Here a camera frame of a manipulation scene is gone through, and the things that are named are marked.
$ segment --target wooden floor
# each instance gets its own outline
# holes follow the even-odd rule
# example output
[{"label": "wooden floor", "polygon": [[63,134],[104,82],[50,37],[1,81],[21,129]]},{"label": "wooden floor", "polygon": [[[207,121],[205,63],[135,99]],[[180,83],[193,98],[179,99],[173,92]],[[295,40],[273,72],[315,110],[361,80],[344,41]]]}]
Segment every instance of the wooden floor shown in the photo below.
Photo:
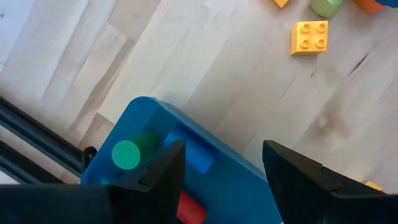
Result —
[{"label": "wooden floor", "polygon": [[35,0],[0,95],[82,149],[100,147],[133,98],[156,96],[261,169],[273,139],[398,192],[398,13],[346,1],[328,51],[291,56],[290,28],[313,20],[308,1]]}]

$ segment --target orange toy block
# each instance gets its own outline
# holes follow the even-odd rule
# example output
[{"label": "orange toy block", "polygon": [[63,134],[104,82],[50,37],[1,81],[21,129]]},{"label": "orange toy block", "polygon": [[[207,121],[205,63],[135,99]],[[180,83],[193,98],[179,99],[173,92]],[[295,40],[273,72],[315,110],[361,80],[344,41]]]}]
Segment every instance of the orange toy block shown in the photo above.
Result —
[{"label": "orange toy block", "polygon": [[298,22],[292,27],[291,54],[317,54],[328,48],[328,21]]},{"label": "orange toy block", "polygon": [[368,14],[374,14],[384,7],[376,0],[354,0],[354,2]]},{"label": "orange toy block", "polygon": [[279,7],[283,8],[289,0],[274,0]]}]

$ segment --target hardwood floor plank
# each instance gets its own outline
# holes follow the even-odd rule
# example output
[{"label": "hardwood floor plank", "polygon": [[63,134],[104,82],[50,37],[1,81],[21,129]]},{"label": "hardwood floor plank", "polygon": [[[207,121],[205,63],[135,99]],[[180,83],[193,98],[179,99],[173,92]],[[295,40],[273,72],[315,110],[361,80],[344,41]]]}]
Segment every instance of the hardwood floor plank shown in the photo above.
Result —
[{"label": "hardwood floor plank", "polygon": [[99,150],[113,129],[114,124],[102,117],[100,114],[95,114],[93,122],[91,122],[85,136],[79,144],[79,148],[85,149],[88,146],[93,146]]},{"label": "hardwood floor plank", "polygon": [[109,18],[116,0],[90,0],[62,54],[42,98],[42,117],[46,119],[67,97],[90,50]]},{"label": "hardwood floor plank", "polygon": [[160,0],[118,0],[108,23],[137,42]]},{"label": "hardwood floor plank", "polygon": [[392,131],[395,122],[390,120],[388,127],[384,123],[382,111],[390,111],[391,105],[380,99],[390,97],[391,85],[398,78],[397,35],[398,30],[389,30],[375,39],[370,53],[349,73],[294,147],[298,152],[360,181],[390,154],[388,145],[394,137],[386,131]]},{"label": "hardwood floor plank", "polygon": [[[382,24],[388,24],[397,19],[393,14],[384,14],[382,19],[362,24],[364,17],[352,18],[350,9],[342,8],[341,10],[344,9],[345,11],[341,11],[339,17],[334,17],[334,20],[330,21],[329,29],[336,30],[329,36],[329,44],[334,46],[333,49],[319,55],[311,66],[312,70],[308,69],[308,65],[297,67],[292,84],[286,87],[281,98],[274,102],[268,102],[264,112],[260,112],[262,116],[258,119],[264,123],[261,124],[262,128],[256,131],[256,137],[253,138],[244,153],[247,159],[256,161],[258,167],[262,167],[259,156],[261,155],[262,141],[265,139],[273,139],[298,150],[298,152],[301,152],[300,148],[310,147],[307,144],[302,144],[300,147],[296,144],[310,125],[316,122],[315,119],[319,112],[333,94],[339,91],[339,87],[346,77],[373,49],[374,44],[378,42],[384,32],[381,30],[383,29]],[[344,26],[348,22],[358,24],[358,26]],[[342,39],[345,39],[346,42],[340,45],[333,44]],[[283,76],[287,74],[282,71],[276,73],[283,74]],[[273,88],[273,86],[264,86],[263,88]],[[312,153],[316,154],[319,150],[317,147],[311,147],[311,149],[307,151],[311,152],[311,155]]]},{"label": "hardwood floor plank", "polygon": [[[231,2],[222,11],[223,2],[218,1],[213,8],[195,1],[166,4],[167,1],[159,6],[157,14],[161,16],[154,17],[148,25],[120,74],[122,78],[116,80],[99,111],[112,122],[133,98],[141,95],[153,95],[181,107],[220,51],[230,31],[228,17],[236,6],[235,1]],[[203,61],[197,63],[197,57]],[[113,98],[122,91],[128,94]]]},{"label": "hardwood floor plank", "polygon": [[0,76],[0,95],[38,117],[40,101],[88,0],[35,1]]},{"label": "hardwood floor plank", "polygon": [[57,121],[62,136],[80,142],[107,91],[113,76],[133,43],[109,24],[105,24],[65,101],[51,120]]},{"label": "hardwood floor plank", "polygon": [[0,0],[0,66],[6,64],[33,3],[34,0]]}]

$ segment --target black metal rail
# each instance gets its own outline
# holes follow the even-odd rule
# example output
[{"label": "black metal rail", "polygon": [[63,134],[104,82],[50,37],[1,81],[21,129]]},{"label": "black metal rail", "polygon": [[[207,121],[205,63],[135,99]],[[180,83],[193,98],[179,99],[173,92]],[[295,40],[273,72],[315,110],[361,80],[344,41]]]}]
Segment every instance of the black metal rail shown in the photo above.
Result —
[{"label": "black metal rail", "polygon": [[81,176],[81,151],[3,98],[0,125],[60,164]]},{"label": "black metal rail", "polygon": [[20,184],[63,183],[2,141],[0,141],[0,170]]}]

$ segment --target blue toy block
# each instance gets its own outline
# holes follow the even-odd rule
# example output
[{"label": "blue toy block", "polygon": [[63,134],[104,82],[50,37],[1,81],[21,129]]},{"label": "blue toy block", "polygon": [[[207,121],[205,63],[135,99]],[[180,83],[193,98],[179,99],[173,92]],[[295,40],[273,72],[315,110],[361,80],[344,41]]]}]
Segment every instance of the blue toy block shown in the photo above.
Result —
[{"label": "blue toy block", "polygon": [[393,8],[398,7],[398,0],[376,0],[376,1],[385,6],[390,6]]},{"label": "blue toy block", "polygon": [[189,147],[195,148],[187,158],[184,189],[207,211],[205,223],[281,223],[263,172],[173,106],[150,97],[129,103],[84,172],[81,184],[108,184],[126,174],[128,170],[112,161],[113,147],[140,133],[154,134],[164,146],[184,138],[187,154],[192,150]]}]

